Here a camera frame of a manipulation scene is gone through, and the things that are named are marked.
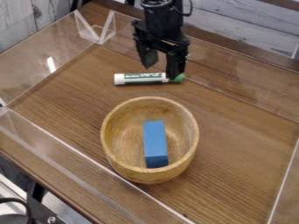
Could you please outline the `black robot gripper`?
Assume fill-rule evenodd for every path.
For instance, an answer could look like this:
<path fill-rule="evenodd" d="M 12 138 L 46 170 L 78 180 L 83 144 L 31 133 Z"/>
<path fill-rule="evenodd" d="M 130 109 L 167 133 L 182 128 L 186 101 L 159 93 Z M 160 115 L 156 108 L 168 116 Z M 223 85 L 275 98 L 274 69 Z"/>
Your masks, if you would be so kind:
<path fill-rule="evenodd" d="M 134 20 L 134 39 L 142 64 L 150 68 L 158 62 L 158 51 L 167 53 L 166 76 L 174 80 L 186 68 L 190 40 L 183 34 L 183 0 L 140 0 L 144 19 Z"/>

